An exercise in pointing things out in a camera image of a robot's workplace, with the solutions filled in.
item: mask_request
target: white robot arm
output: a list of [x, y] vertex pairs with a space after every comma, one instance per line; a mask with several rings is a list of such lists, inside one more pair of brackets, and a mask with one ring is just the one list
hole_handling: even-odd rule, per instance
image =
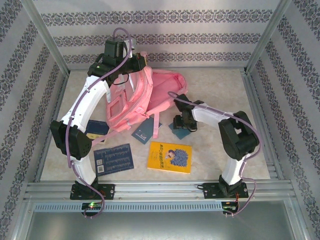
[[259, 144], [258, 136], [248, 126], [251, 125], [248, 116], [243, 111], [235, 114], [214, 112], [202, 101], [191, 103], [184, 94], [177, 96], [174, 102], [181, 115], [174, 117], [173, 128], [185, 128], [195, 132], [197, 122], [212, 127], [219, 126], [223, 148], [228, 155], [226, 166], [219, 177], [219, 188], [226, 197], [232, 195], [241, 186], [240, 171], [245, 159], [254, 152], [255, 147]]
[[[67, 155], [66, 132], [69, 124], [68, 150], [70, 152], [70, 162], [68, 164], [69, 167], [73, 164], [77, 175], [76, 185], [87, 191], [88, 195], [95, 193], [91, 189], [87, 189], [85, 184], [94, 189], [97, 189], [98, 186], [98, 179], [89, 159], [92, 141], [84, 134], [89, 118], [99, 100], [105, 94], [108, 102], [110, 102], [110, 86], [118, 77], [128, 75], [130, 78], [130, 73], [141, 71], [146, 66], [146, 60], [140, 53], [132, 54], [135, 40], [130, 38], [130, 41], [131, 43], [128, 40], [123, 41], [121, 39], [106, 40], [104, 53], [101, 53], [95, 63], [90, 66], [83, 89], [73, 106], [61, 121], [53, 121], [50, 125], [56, 146], [61, 149], [63, 154]], [[110, 74], [104, 79], [100, 79], [106, 73]]]
[[[64, 124], [67, 124], [69, 118], [73, 118], [71, 122], [71, 127], [77, 126], [77, 129], [82, 133], [86, 131], [86, 127], [89, 121], [91, 114], [96, 108], [99, 100], [105, 95], [110, 94], [109, 86], [106, 81], [98, 82], [92, 89], [88, 90], [88, 87], [94, 83], [99, 77], [98, 76], [88, 76], [85, 80], [85, 84], [83, 86], [82, 91], [77, 97], [71, 109], [68, 113], [61, 119]], [[82, 101], [80, 102], [78, 108], [75, 111], [74, 116], [71, 116], [71, 113], [76, 105], [76, 102], [83, 94], [84, 91], [88, 91], [88, 93], [84, 96]], [[82, 157], [80, 160], [77, 160], [74, 156], [70, 156], [71, 160], [74, 162], [75, 169], [80, 177], [89, 185], [93, 183], [96, 178], [96, 174], [93, 171], [89, 159], [89, 155]], [[76, 179], [79, 183], [82, 184], [82, 181], [77, 177]]]

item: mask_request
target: dark blue book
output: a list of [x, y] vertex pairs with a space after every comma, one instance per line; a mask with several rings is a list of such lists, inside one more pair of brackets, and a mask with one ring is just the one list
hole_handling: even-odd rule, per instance
[[154, 134], [154, 119], [152, 117], [144, 120], [140, 126], [132, 133], [132, 136], [141, 143], [146, 144]]
[[98, 177], [134, 168], [130, 144], [93, 151]]
[[85, 135], [92, 141], [106, 135], [109, 132], [109, 126], [105, 121], [89, 120], [86, 125]]
[[171, 123], [169, 125], [169, 128], [171, 129], [172, 133], [176, 135], [180, 140], [183, 139], [185, 136], [188, 136], [189, 134], [191, 134], [191, 132], [185, 128], [174, 129], [174, 123]]

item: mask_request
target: wire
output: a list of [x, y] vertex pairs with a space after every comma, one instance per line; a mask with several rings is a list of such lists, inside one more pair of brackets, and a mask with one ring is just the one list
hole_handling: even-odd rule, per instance
[[121, 84], [125, 84], [126, 82], [128, 82], [128, 80], [129, 80], [129, 74], [128, 74], [128, 77], [126, 78], [126, 80], [125, 80], [125, 81], [120, 82], [120, 83], [113, 83], [113, 85], [121, 85]]
[[76, 175], [76, 177], [84, 184], [86, 185], [88, 188], [90, 188], [92, 191], [96, 192], [100, 197], [101, 197], [101, 200], [102, 200], [102, 207], [100, 209], [99, 212], [97, 212], [97, 214], [93, 215], [93, 216], [90, 216], [91, 219], [94, 219], [96, 218], [98, 215], [100, 215], [103, 210], [105, 209], [105, 198], [104, 196], [98, 191], [96, 190], [95, 188], [93, 188], [90, 184], [88, 184], [86, 181], [84, 181], [81, 176], [78, 174], [76, 168], [75, 168], [75, 163], [74, 161], [71, 161], [70, 159], [70, 146], [69, 146], [69, 131], [70, 131], [70, 126], [71, 126], [71, 123], [73, 121], [73, 119], [75, 118], [75, 113], [76, 113], [76, 110], [79, 106], [79, 104], [81, 103], [82, 99], [85, 97], [85, 95], [90, 91], [91, 88], [93, 88], [97, 83], [99, 83], [100, 81], [102, 81], [103, 79], [105, 79], [106, 77], [108, 77], [109, 75], [113, 74], [115, 71], [117, 71], [119, 68], [121, 68], [125, 62], [128, 60], [129, 56], [130, 56], [130, 53], [131, 53], [131, 49], [132, 49], [132, 41], [131, 41], [131, 36], [129, 34], [129, 32], [127, 30], [125, 30], [124, 28], [122, 27], [118, 27], [116, 28], [114, 31], [113, 31], [113, 35], [112, 37], [115, 38], [116, 36], [116, 32], [118, 30], [121, 30], [121, 31], [124, 31], [125, 34], [127, 35], [128, 37], [128, 41], [129, 41], [129, 51], [127, 52], [127, 55], [125, 56], [125, 58], [123, 59], [123, 61], [117, 66], [115, 67], [114, 69], [112, 69], [111, 71], [107, 72], [105, 75], [103, 75], [102, 77], [99, 77], [95, 82], [93, 82], [83, 93], [82, 95], [79, 97], [78, 101], [76, 101], [75, 105], [74, 105], [74, 108], [71, 112], [71, 115], [69, 117], [69, 121], [68, 121], [68, 124], [66, 126], [66, 131], [65, 131], [65, 150], [66, 150], [66, 158], [67, 158], [67, 161], [68, 161], [68, 167], [69, 168], [72, 168], [73, 169], [73, 172], [74, 174]]
[[235, 193], [235, 199], [236, 199], [236, 208], [239, 209], [239, 193]]
[[173, 91], [168, 91], [168, 95], [170, 97], [172, 97], [174, 100], [177, 100], [179, 102], [182, 102], [182, 103], [185, 103], [185, 104], [189, 104], [189, 105], [192, 105], [192, 106], [196, 106], [196, 107], [199, 107], [201, 109], [208, 109], [208, 110], [210, 110], [210, 111], [212, 111], [214, 113], [218, 113], [218, 114], [220, 114], [222, 116], [226, 116], [228, 118], [235, 119], [235, 120], [245, 124], [246, 126], [248, 126], [255, 133], [257, 138], [259, 139], [259, 148], [258, 148], [258, 150], [254, 154], [244, 158], [243, 163], [242, 163], [241, 168], [240, 168], [240, 171], [239, 171], [240, 178], [242, 178], [243, 180], [247, 180], [247, 181], [252, 181], [253, 182], [253, 184], [254, 184], [253, 191], [252, 191], [251, 195], [249, 196], [248, 200], [245, 202], [244, 206], [240, 210], [238, 210], [236, 213], [233, 213], [233, 212], [230, 212], [230, 211], [225, 211], [225, 212], [230, 213], [232, 215], [232, 217], [236, 216], [237, 214], [241, 213], [246, 208], [246, 206], [249, 204], [249, 202], [251, 201], [251, 199], [253, 198], [253, 196], [254, 196], [254, 194], [256, 192], [256, 188], [257, 188], [256, 180], [254, 180], [253, 178], [249, 178], [249, 177], [243, 177], [242, 174], [243, 174], [245, 165], [247, 164], [247, 161], [249, 159], [252, 159], [255, 156], [257, 156], [261, 151], [261, 146], [264, 144], [264, 142], [263, 142], [263, 140], [261, 138], [261, 135], [259, 134], [259, 132], [251, 124], [249, 124], [248, 122], [246, 122], [245, 120], [243, 120], [243, 119], [241, 119], [239, 117], [233, 116], [231, 114], [228, 114], [228, 113], [226, 113], [224, 111], [221, 111], [219, 109], [216, 109], [214, 107], [204, 106], [204, 105], [200, 105], [200, 104], [196, 104], [196, 103], [193, 103], [193, 102], [182, 100], [180, 98], [177, 98], [178, 94], [176, 94]]

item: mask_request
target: book cover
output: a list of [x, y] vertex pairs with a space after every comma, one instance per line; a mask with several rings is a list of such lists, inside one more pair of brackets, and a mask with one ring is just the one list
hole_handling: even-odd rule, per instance
[[152, 141], [147, 167], [164, 171], [189, 174], [191, 172], [192, 147]]
[[132, 133], [132, 136], [143, 144], [146, 144], [154, 134], [154, 119], [152, 117], [144, 120], [140, 126]]
[[98, 177], [134, 168], [130, 144], [93, 151]]
[[89, 120], [88, 124], [86, 125], [85, 133], [88, 138], [91, 140], [95, 140], [99, 137], [106, 135], [109, 131], [109, 126], [105, 121], [96, 121], [96, 120]]
[[188, 136], [189, 134], [191, 134], [191, 132], [188, 129], [184, 129], [184, 128], [174, 129], [174, 123], [171, 123], [169, 125], [169, 128], [171, 129], [172, 133], [176, 135], [180, 140], [183, 139], [185, 136]]

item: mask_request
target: floor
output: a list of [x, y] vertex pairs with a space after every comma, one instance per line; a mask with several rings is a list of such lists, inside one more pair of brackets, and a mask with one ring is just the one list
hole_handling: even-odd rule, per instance
[[[248, 97], [238, 69], [172, 68], [169, 70], [179, 72], [185, 77], [189, 89], [187, 96], [191, 101], [201, 100], [211, 107], [226, 112], [235, 113], [242, 110], [247, 113], [254, 125]], [[86, 77], [87, 71], [85, 70], [71, 71], [58, 115], [59, 120], [74, 103], [83, 88]], [[90, 119], [105, 121], [105, 109], [106, 103], [103, 97], [93, 111]], [[130, 130], [119, 133], [111, 140], [106, 141], [106, 143], [96, 145], [93, 150], [129, 143], [134, 163], [134, 169], [104, 175], [99, 177], [99, 179], [112, 181], [217, 180], [226, 165], [228, 157], [223, 149], [218, 125], [215, 128], [204, 123], [198, 123], [197, 132], [179, 140], [168, 127], [172, 123], [174, 116], [179, 113], [175, 107], [162, 112], [160, 114], [162, 127], [159, 129], [159, 137], [149, 140], [146, 145], [143, 145], [131, 136], [132, 132], [139, 126], [138, 124], [134, 125]], [[151, 141], [191, 145], [191, 173], [183, 174], [147, 169], [147, 158]], [[95, 169], [93, 150], [90, 152], [90, 160], [93, 169]], [[270, 178], [262, 152], [247, 163], [243, 176], [254, 179]], [[73, 171], [68, 168], [67, 157], [60, 152], [52, 139], [41, 180], [73, 181], [75, 179]]]

